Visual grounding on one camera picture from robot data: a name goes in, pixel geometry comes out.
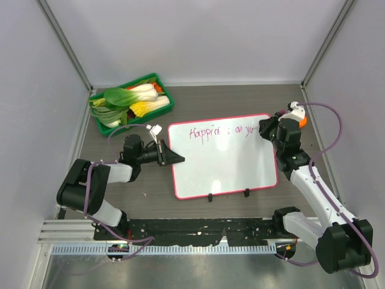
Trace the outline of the pink framed whiteboard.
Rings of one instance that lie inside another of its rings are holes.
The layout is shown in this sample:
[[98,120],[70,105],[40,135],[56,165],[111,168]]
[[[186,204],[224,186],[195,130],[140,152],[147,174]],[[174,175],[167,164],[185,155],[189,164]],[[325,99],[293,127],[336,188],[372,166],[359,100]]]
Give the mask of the pink framed whiteboard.
[[185,200],[275,187],[273,145],[258,131],[268,118],[252,114],[169,125],[169,147],[185,159],[172,166],[175,196]]

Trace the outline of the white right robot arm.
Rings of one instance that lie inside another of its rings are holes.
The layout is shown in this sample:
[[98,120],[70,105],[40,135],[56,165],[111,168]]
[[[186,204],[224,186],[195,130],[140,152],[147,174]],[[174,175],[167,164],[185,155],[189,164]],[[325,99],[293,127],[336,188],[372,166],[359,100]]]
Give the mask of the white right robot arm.
[[372,248],[373,228],[367,220],[350,213],[322,180],[313,160],[301,148],[299,121],[276,113],[259,121],[259,135],[272,143],[277,167],[318,218],[311,221],[295,207],[276,210],[271,224],[274,235],[284,238],[293,234],[304,241],[329,274],[373,263],[374,272],[369,277],[374,278],[378,260]]

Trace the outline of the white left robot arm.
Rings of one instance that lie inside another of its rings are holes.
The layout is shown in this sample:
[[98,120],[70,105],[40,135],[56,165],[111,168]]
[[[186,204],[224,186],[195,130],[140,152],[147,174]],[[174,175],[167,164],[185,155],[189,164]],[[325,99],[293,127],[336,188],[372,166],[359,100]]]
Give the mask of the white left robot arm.
[[107,225],[107,233],[122,240],[128,233],[126,213],[105,200],[107,185],[135,181],[142,164],[169,166],[184,161],[162,139],[144,144],[139,135],[129,135],[117,161],[75,160],[58,190],[57,204]]

